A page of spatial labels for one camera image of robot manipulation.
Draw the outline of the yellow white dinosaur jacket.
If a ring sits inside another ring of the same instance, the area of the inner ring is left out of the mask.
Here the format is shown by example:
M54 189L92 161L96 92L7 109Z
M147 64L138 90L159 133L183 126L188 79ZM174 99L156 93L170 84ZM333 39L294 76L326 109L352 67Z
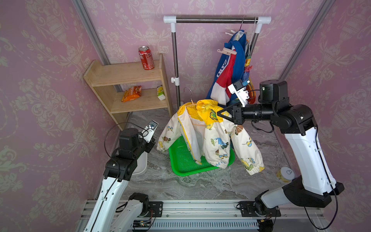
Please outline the yellow white dinosaur jacket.
M193 160L201 164L201 156L215 167L225 169L230 150L252 176L265 169L262 154L242 125L225 125L218 121L222 109L215 100L199 100L195 105L186 103L169 120L157 143L158 151L169 150L183 136Z

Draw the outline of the wooden clothes hanger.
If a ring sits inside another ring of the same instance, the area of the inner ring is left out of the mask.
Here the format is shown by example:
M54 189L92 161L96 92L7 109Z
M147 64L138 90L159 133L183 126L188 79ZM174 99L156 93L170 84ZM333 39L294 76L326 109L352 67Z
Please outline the wooden clothes hanger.
M185 105L186 103L190 103L191 105L195 105L195 102L192 99L192 97L193 97L192 89L190 89L189 87L184 87L183 88L183 93L186 93L186 92L189 92L189 97L188 97L187 101L184 101L183 105Z

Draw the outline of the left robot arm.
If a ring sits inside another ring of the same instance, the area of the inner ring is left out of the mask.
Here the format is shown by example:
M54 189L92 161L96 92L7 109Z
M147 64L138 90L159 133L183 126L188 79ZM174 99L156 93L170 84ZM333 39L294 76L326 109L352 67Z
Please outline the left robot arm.
M86 232L126 232L138 216L148 212L148 196L135 193L118 218L114 219L119 200L138 166L138 159L144 153L149 153L155 144L155 131L156 127L151 125L142 131L136 128L121 131L118 148L105 165L101 190L84 228Z

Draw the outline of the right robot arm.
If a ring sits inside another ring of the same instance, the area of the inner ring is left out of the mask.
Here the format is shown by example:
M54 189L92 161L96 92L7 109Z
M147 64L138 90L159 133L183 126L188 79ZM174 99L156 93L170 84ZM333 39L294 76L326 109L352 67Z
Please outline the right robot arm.
M280 129L288 140L301 175L291 183L261 193L255 198L254 208L259 216L265 216L270 209L292 203L301 207L325 208L331 197L344 191L343 183L332 176L318 139L318 125L312 110L303 104L291 105L288 84L284 80L267 80L260 83L259 102L248 104L248 91L241 80L229 85L239 103L217 112L231 113L229 121L242 125L269 121Z

